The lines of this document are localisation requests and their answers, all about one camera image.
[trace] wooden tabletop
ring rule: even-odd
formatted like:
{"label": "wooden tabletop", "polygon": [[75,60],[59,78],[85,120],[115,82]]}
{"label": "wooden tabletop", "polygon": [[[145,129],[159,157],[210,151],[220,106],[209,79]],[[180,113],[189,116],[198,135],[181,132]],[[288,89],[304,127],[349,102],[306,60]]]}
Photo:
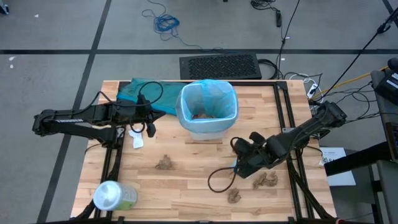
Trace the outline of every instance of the wooden tabletop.
{"label": "wooden tabletop", "polygon": [[[311,118],[302,81],[287,81],[296,125]],[[104,81],[101,91],[112,100],[116,99],[119,81]],[[166,115],[155,122],[157,132],[153,138],[143,133],[144,147],[132,148],[132,138],[125,137],[119,182],[133,186],[138,201],[132,210],[116,211],[113,218],[126,220],[212,220],[212,221],[286,221],[294,217],[294,205],[290,190],[286,163],[272,170],[276,171],[279,183],[274,187],[262,186],[252,189],[252,183],[259,175],[271,170],[261,169],[250,178],[236,177],[232,188],[239,189],[241,200],[228,203],[228,192],[216,194],[209,190],[207,178],[221,167],[231,166],[236,155],[229,146],[232,137],[247,139],[257,131],[265,138],[280,133],[279,119],[271,86],[235,86],[239,98],[239,119],[226,136],[219,141],[196,142],[190,139],[177,117]],[[285,123],[289,125],[284,109]],[[93,140],[88,146],[97,144]],[[319,147],[316,140],[310,145]],[[101,146],[91,148],[85,156],[78,190],[71,216],[78,215],[90,202],[100,184],[105,157]],[[167,154],[173,162],[171,170],[157,170],[155,165]],[[303,161],[310,190],[331,215],[336,215],[325,170],[318,165],[321,155],[318,151],[305,148]],[[214,175],[212,187],[225,188],[231,181],[230,170]],[[305,201],[299,187],[303,216],[307,216]]]}

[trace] teal cloth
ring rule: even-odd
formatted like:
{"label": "teal cloth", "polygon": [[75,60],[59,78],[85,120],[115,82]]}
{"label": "teal cloth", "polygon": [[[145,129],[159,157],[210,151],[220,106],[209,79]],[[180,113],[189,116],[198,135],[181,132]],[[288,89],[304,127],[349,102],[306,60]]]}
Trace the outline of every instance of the teal cloth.
{"label": "teal cloth", "polygon": [[[152,82],[154,80],[148,80],[144,78],[133,78],[131,83],[125,86],[118,93],[119,99],[131,100],[137,103],[138,91],[141,86],[147,82]],[[178,95],[180,94],[182,88],[187,85],[185,83],[177,82],[162,82],[157,81],[163,86],[163,95],[158,101],[153,103],[151,106],[155,110],[164,111],[167,114],[177,115],[175,111],[175,104],[177,102]],[[154,101],[160,95],[160,86],[155,83],[150,83],[146,85],[141,93],[149,101]]]}

